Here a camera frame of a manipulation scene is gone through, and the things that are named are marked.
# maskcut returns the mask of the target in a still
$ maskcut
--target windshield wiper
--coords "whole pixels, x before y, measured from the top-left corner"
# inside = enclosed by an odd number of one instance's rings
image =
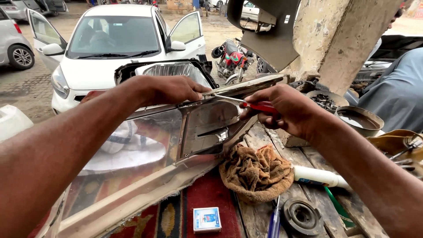
[[[156,53],[156,52],[158,52],[158,50],[147,50],[147,51],[143,51],[141,53],[131,55],[131,56],[128,56],[128,57],[125,57],[125,58],[131,58],[131,57],[137,57],[137,56],[143,57],[144,55],[149,55],[149,54],[153,54],[153,53]]]
[[[126,57],[128,55],[121,55],[121,54],[95,54],[95,55],[88,55],[88,56],[77,56],[74,59],[84,59],[90,57]]]

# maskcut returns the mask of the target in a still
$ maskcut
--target car wheel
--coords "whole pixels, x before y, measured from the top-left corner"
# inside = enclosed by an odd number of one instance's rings
[[[59,13],[58,13],[58,12],[56,12],[56,11],[52,11],[52,12],[50,13],[50,16],[52,16],[52,17],[57,17],[57,16],[59,16]]]
[[[223,4],[223,2],[222,1],[219,1],[219,2],[217,2],[216,3],[216,8],[220,8],[220,6]]]
[[[34,66],[34,54],[25,46],[12,45],[7,50],[9,64],[17,69],[25,70]]]
[[[265,74],[268,73],[269,69],[267,68],[266,62],[262,60],[261,58],[258,58],[257,60],[257,73],[259,74]]]

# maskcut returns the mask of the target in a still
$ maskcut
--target screwdriver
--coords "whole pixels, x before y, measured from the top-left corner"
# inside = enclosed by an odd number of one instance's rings
[[[215,94],[213,96],[223,98],[223,99],[227,99],[227,100],[232,100],[232,101],[235,101],[235,102],[241,102],[244,107],[250,107],[254,110],[270,112],[272,114],[279,114],[279,112],[273,107],[273,105],[270,101],[263,101],[263,102],[258,102],[258,103],[248,103],[245,100],[237,99],[237,98],[233,98],[233,97],[226,97],[226,96],[220,96],[220,95],[215,95]]]
[[[270,217],[269,230],[267,231],[267,238],[278,238],[280,229],[280,210],[279,210],[280,195],[277,197],[275,209]]]

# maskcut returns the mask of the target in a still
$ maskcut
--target wooden workbench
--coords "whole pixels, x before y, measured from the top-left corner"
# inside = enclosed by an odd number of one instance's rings
[[[258,149],[267,144],[273,144],[275,152],[289,159],[294,165],[324,169],[335,172],[332,166],[311,147],[285,148],[276,132],[264,128],[257,122],[244,136],[244,145]],[[308,199],[321,211],[326,232],[319,238],[346,238],[341,218],[330,201],[329,196],[322,186],[306,185],[294,182],[292,186],[280,196],[280,206],[294,196]],[[368,238],[388,238],[380,224],[376,221],[369,209],[363,204],[354,192],[335,195],[336,199],[349,214],[351,220]],[[267,238],[267,229],[272,214],[270,202],[259,205],[248,205],[238,201],[239,226],[242,237]],[[279,238],[288,238],[283,227],[280,228]]]

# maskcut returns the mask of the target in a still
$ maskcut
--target glue bottle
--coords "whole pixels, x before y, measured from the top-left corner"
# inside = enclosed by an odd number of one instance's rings
[[[296,165],[294,166],[294,180],[326,187],[349,187],[348,183],[341,176],[330,171]]]

